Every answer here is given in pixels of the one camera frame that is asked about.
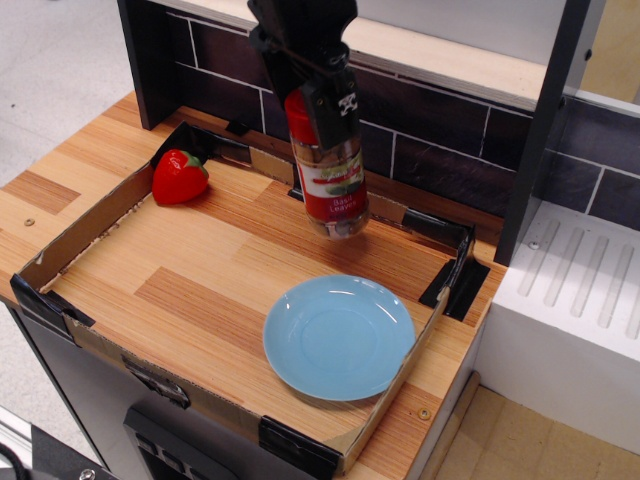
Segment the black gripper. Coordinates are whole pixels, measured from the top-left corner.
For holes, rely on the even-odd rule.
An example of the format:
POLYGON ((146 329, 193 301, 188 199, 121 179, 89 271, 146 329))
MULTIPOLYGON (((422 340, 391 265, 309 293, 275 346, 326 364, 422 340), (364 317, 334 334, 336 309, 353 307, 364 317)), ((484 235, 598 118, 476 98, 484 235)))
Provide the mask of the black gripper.
POLYGON ((249 1, 257 25, 250 44, 260 54, 278 98, 301 86, 319 146, 330 150, 359 131, 358 87, 342 41, 358 15, 355 1, 249 1))

